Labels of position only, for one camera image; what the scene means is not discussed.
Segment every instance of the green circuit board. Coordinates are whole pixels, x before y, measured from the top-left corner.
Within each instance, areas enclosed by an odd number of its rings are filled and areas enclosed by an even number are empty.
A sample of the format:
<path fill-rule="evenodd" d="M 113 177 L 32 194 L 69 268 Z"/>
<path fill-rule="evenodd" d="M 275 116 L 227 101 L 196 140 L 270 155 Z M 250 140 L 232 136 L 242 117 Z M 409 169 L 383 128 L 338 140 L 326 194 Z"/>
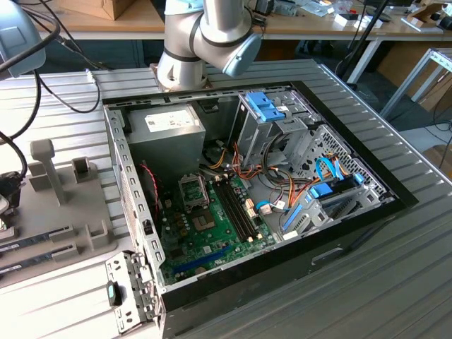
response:
<path fill-rule="evenodd" d="M 239 178 L 231 179 L 229 185 L 240 201 L 248 198 Z M 206 189 L 210 204 L 205 210 L 199 208 L 186 213 L 182 195 L 177 191 L 171 194 L 171 206 L 165 206 L 160 216 L 161 241 L 166 255 L 161 268 L 169 285 L 275 244 L 268 226 L 259 216 L 250 219 L 258 235 L 251 242 L 241 242 L 213 183 L 206 182 Z"/>

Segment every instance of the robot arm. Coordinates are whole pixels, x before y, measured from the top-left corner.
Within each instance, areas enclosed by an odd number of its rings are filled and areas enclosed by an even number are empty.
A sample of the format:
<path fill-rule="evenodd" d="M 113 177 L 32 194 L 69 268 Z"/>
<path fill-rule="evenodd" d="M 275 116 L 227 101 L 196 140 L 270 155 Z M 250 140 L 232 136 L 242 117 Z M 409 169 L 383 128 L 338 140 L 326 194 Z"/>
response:
<path fill-rule="evenodd" d="M 158 80 L 171 90 L 202 88 L 203 61 L 229 76 L 242 74 L 261 47 L 251 21 L 243 0 L 167 0 Z"/>

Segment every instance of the table leg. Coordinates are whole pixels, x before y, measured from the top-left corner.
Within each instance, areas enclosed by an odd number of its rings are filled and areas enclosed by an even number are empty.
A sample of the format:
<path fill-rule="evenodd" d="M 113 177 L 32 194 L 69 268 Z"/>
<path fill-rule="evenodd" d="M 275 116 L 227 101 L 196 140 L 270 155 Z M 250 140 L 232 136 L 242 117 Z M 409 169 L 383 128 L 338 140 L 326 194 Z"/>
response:
<path fill-rule="evenodd" d="M 411 97 L 411 100 L 416 102 L 418 101 L 421 96 L 423 96 L 423 94 L 425 93 L 425 91 L 430 88 L 430 86 L 432 85 L 432 83 L 436 80 L 436 78 L 438 78 L 439 74 L 444 70 L 443 66 L 438 66 L 433 72 L 432 74 L 430 74 L 430 76 L 428 77 L 428 79 L 421 85 L 421 87 L 419 87 L 419 90 L 417 90 L 417 92 Z"/>
<path fill-rule="evenodd" d="M 361 56 L 361 59 L 358 61 L 358 64 L 356 65 L 355 69 L 353 70 L 352 74 L 348 78 L 347 83 L 357 83 L 359 77 L 361 76 L 362 72 L 366 69 L 367 65 L 369 64 L 370 60 L 374 56 L 377 49 L 380 47 L 381 40 L 376 39 L 373 40 L 367 45 L 366 50 L 364 51 L 363 55 Z"/>
<path fill-rule="evenodd" d="M 425 69 L 427 64 L 430 61 L 430 56 L 432 55 L 432 50 L 429 49 L 424 56 L 420 59 L 417 65 L 412 69 L 411 73 L 407 76 L 407 78 L 403 81 L 402 85 L 396 90 L 394 95 L 389 99 L 386 106 L 381 110 L 380 115 L 383 118 L 386 118 L 394 109 L 395 106 L 400 102 L 402 96 L 407 92 L 408 88 L 414 83 L 416 78 L 421 74 L 421 72 Z"/>

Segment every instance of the blue drive bay latch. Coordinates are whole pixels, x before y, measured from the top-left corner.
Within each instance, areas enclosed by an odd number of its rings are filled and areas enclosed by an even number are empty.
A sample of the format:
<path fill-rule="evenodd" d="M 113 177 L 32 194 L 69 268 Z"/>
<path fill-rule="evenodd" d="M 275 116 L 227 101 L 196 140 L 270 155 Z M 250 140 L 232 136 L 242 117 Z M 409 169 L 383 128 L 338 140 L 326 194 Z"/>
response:
<path fill-rule="evenodd" d="M 278 111 L 271 99 L 268 99 L 264 93 L 248 93 L 246 98 L 253 109 L 261 116 L 263 122 L 285 119 L 285 114 Z"/>

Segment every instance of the white connector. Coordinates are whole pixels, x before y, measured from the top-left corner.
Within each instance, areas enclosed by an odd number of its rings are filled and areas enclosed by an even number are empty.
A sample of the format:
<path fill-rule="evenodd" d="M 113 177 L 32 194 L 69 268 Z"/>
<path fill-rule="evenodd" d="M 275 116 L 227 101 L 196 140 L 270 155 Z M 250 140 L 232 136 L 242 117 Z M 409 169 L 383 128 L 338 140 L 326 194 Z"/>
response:
<path fill-rule="evenodd" d="M 91 83 L 97 82 L 92 71 L 90 71 L 89 69 L 85 69 L 85 72 L 86 72 L 86 76 L 88 77 L 88 81 L 90 81 Z"/>

